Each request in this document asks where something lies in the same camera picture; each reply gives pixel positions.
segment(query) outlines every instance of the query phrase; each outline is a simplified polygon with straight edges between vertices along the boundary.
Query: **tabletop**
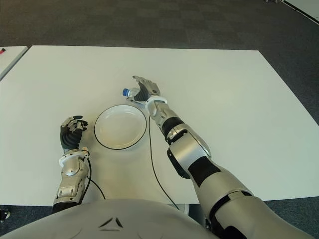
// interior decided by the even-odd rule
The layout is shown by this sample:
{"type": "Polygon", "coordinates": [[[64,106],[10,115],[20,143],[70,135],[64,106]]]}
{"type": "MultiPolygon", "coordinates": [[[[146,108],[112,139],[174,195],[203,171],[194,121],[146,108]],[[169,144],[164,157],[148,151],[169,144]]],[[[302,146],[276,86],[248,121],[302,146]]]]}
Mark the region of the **tabletop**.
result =
{"type": "MultiPolygon", "coordinates": [[[[133,75],[156,82],[212,159],[256,196],[319,195],[319,127],[259,51],[33,46],[0,82],[0,204],[52,205],[59,127],[73,115],[89,122],[80,146],[107,198],[169,203],[152,171],[148,131],[125,150],[104,148],[93,134],[102,111],[127,104],[122,89],[137,86],[133,75]]],[[[153,121],[150,130],[159,181],[176,203],[197,203],[153,121]]],[[[100,199],[91,185],[85,202],[100,199]]]]}
{"type": "Polygon", "coordinates": [[[0,80],[15,65],[28,49],[26,46],[0,46],[5,52],[0,54],[0,80]]]}

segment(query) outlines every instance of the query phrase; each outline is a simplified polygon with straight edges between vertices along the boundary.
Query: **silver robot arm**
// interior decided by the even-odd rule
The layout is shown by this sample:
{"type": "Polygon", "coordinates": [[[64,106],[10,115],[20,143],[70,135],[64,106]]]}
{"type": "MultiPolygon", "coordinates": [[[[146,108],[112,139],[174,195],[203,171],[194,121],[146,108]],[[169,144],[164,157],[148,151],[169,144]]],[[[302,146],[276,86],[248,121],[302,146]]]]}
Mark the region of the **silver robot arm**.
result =
{"type": "Polygon", "coordinates": [[[82,132],[87,126],[87,122],[81,118],[82,116],[69,117],[60,127],[60,141],[64,151],[59,160],[62,180],[52,213],[79,205],[83,200],[84,183],[89,172],[84,160],[89,157],[89,151],[87,148],[79,149],[82,132]]]}
{"type": "Polygon", "coordinates": [[[313,238],[277,216],[233,174],[215,164],[205,141],[169,108],[155,83],[133,78],[142,87],[128,100],[145,102],[169,144],[168,158],[181,177],[192,180],[215,235],[232,239],[313,238]]]}

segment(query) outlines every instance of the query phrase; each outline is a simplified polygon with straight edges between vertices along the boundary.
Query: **plate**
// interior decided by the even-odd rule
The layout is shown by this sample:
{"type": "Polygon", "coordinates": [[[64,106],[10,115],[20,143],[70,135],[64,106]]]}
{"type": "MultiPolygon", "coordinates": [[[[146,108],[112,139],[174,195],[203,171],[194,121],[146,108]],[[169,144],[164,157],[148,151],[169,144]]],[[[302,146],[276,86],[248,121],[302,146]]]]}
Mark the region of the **plate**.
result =
{"type": "Polygon", "coordinates": [[[136,144],[146,131],[146,118],[134,106],[118,105],[103,111],[94,125],[97,141],[110,149],[125,149],[136,144]]]}

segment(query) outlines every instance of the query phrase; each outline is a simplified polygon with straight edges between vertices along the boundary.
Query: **water bottle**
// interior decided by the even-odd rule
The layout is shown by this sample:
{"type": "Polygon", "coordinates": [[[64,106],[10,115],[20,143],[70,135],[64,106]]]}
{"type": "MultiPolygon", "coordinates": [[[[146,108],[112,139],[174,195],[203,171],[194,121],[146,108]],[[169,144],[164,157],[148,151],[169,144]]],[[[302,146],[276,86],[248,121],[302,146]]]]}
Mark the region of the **water bottle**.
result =
{"type": "Polygon", "coordinates": [[[133,96],[136,96],[138,92],[140,92],[139,88],[131,88],[131,89],[124,88],[122,94],[123,96],[126,96],[126,97],[133,97],[133,96]]]}

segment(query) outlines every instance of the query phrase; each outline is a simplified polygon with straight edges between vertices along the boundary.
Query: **wire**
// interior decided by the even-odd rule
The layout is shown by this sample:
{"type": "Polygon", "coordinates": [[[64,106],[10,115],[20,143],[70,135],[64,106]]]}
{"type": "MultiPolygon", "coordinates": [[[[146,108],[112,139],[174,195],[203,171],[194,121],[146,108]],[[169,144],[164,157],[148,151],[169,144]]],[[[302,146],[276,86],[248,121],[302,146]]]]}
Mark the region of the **wire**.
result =
{"type": "Polygon", "coordinates": [[[93,179],[91,179],[91,182],[94,183],[94,185],[100,190],[103,198],[106,199],[105,196],[104,196],[104,193],[103,193],[102,189],[99,187],[99,185],[96,182],[94,182],[93,179]]]}
{"type": "Polygon", "coordinates": [[[89,158],[87,158],[87,160],[88,160],[89,169],[90,169],[89,182],[88,182],[88,184],[86,185],[86,188],[85,188],[85,190],[84,190],[84,193],[83,193],[83,195],[82,195],[82,198],[81,198],[80,201],[79,201],[79,204],[82,203],[83,198],[84,198],[84,196],[85,196],[85,194],[86,194],[86,191],[88,191],[88,188],[89,188],[89,186],[90,186],[90,182],[92,181],[92,167],[91,167],[91,162],[90,162],[89,158]]]}
{"type": "Polygon", "coordinates": [[[172,200],[172,198],[170,198],[170,196],[167,194],[167,192],[164,190],[164,188],[161,186],[160,181],[156,175],[155,169],[154,169],[154,163],[153,163],[153,156],[152,156],[152,141],[151,141],[151,126],[150,126],[150,121],[151,121],[151,116],[149,116],[149,137],[150,137],[150,151],[151,151],[151,162],[152,162],[152,168],[153,168],[153,172],[154,172],[154,176],[156,178],[156,181],[158,182],[160,188],[163,190],[163,192],[165,193],[165,195],[168,197],[168,199],[174,204],[174,206],[179,210],[178,206],[176,205],[176,203],[172,200]]]}

